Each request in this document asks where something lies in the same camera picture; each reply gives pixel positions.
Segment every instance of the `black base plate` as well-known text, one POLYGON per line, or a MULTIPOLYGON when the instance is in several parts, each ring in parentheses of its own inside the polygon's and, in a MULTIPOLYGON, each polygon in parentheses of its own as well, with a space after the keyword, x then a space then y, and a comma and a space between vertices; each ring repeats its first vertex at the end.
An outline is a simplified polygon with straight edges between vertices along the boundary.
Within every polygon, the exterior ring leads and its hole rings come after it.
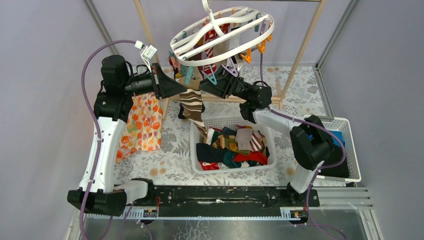
MULTIPOLYGON (((280 207, 305 207, 305 199, 294 203, 293 192, 285 187, 163 185, 154 191, 160 197, 159 217, 280 217, 280 207)), ((144 199, 136 200, 134 206, 156 207, 144 199)), ((309 206, 320 206, 314 189, 309 206)))

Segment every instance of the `gray wall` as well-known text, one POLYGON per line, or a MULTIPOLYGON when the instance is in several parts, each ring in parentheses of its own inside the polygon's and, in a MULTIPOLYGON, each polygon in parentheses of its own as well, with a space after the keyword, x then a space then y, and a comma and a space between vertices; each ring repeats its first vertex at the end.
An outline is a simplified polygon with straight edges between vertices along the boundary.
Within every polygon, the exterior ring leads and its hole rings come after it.
MULTIPOLYGON (((324 51, 350 0, 328 0, 316 25, 302 63, 316 63, 324 51)), ((146 37, 132 0, 93 0, 113 40, 131 39, 146 42, 146 37)), ((165 64, 170 42, 187 26, 207 17, 200 0, 141 0, 151 29, 152 38, 158 48, 159 60, 165 64)), ((298 54, 317 6, 316 2, 274 1, 227 1, 212 0, 210 7, 217 12, 223 9, 248 6, 271 14, 275 20, 273 40, 266 45, 264 63, 292 64, 298 54)), ((254 39, 253 31, 241 35, 254 39)), ((131 46, 118 46, 120 53, 131 63, 141 62, 140 56, 131 46)), ((259 54, 254 53, 253 64, 259 63, 259 54)))
MULTIPOLYGON (((63 239, 92 141, 81 70, 103 44, 80 0, 0 1, 0 239, 63 239)), ((89 66, 91 101, 109 53, 89 66)))
POLYGON ((423 239, 424 1, 362 0, 322 67, 386 240, 423 239))

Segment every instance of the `orange floral cloth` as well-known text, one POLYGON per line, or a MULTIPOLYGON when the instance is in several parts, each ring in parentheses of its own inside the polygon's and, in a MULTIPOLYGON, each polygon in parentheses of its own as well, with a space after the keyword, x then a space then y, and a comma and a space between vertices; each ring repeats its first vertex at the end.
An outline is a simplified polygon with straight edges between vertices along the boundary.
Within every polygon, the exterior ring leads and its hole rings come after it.
POLYGON ((116 162, 137 151, 153 151, 161 148, 162 108, 153 93, 132 97, 133 106, 122 133, 116 162))

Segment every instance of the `white circular hanger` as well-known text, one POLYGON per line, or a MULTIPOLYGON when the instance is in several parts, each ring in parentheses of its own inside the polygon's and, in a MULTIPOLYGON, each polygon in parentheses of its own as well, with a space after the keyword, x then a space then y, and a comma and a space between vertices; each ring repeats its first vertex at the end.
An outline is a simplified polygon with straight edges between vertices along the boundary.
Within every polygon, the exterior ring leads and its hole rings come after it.
POLYGON ((208 17, 203 18, 192 25, 186 27, 182 31, 180 31, 174 38, 172 38, 170 42, 170 47, 174 52, 178 61, 188 67, 198 67, 198 66, 206 66, 209 64, 214 64, 220 62, 222 60, 228 59, 234 55, 237 55, 247 49, 255 47, 260 44, 262 41, 266 40, 272 33, 275 28, 274 18, 264 12, 259 10, 238 6, 227 8, 221 10, 219 12, 213 12, 209 7, 207 0, 202 0, 203 9, 207 13, 208 17), (221 15, 225 15, 230 13, 227 17, 221 17, 221 15), (224 33, 220 26, 224 24, 238 24, 240 27, 230 31, 229 33, 224 33), (213 56, 208 59, 202 60, 192 60, 188 61, 192 56, 199 54, 207 49, 210 49, 226 40, 229 40, 233 37, 240 35, 241 33, 253 29, 257 25, 267 24, 269 26, 268 30, 264 31, 263 34, 258 37, 244 43, 243 45, 238 45, 237 47, 230 49, 227 52, 224 52, 220 55, 213 56), (196 43, 203 38, 203 36, 211 30, 215 30, 218 37, 200 47, 194 49, 196 43), (187 36, 187 33, 195 32, 194 34, 187 36))

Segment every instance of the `glass panel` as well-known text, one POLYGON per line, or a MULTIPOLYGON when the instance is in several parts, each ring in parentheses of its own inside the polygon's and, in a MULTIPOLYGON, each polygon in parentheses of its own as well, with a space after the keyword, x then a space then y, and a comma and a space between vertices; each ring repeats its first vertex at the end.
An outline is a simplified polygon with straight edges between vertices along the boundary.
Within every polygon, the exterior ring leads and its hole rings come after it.
MULTIPOLYGON (((356 210, 313 210, 314 219, 319 224, 326 224, 341 230, 348 239, 366 240, 361 216, 356 210)), ((108 219, 87 220, 86 232, 89 239, 99 239, 108 224, 108 219)), ((105 240, 118 239, 122 220, 114 220, 105 240)), ((315 226, 294 227, 282 220, 155 220, 149 224, 153 238, 156 240, 328 240, 315 226)), ((149 233, 134 219, 127 219, 122 228, 122 240, 149 240, 149 233)), ((341 236, 330 231, 336 238, 341 236)))

